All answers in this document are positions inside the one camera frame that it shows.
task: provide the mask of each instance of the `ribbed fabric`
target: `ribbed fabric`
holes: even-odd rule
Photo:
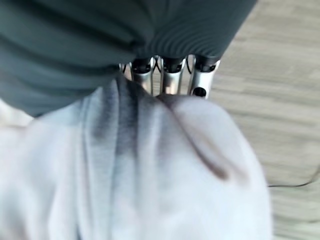
[[[105,86],[119,63],[220,58],[256,0],[1,0],[0,98],[32,116]]]

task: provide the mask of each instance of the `dark gray shirt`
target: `dark gray shirt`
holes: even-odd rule
[[[119,63],[220,58],[256,0],[2,0],[0,98],[32,116],[105,86]]]

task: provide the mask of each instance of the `white towel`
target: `white towel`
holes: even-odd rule
[[[0,129],[0,240],[271,240],[263,171],[229,115],[126,79]]]

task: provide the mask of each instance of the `wooden floor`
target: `wooden floor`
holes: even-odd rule
[[[214,88],[269,183],[306,182],[320,164],[320,0],[259,0]],[[320,240],[320,181],[271,193],[276,240]]]

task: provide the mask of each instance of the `hole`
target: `hole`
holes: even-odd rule
[[[202,87],[196,87],[193,90],[192,95],[204,98],[207,95],[207,91]]]

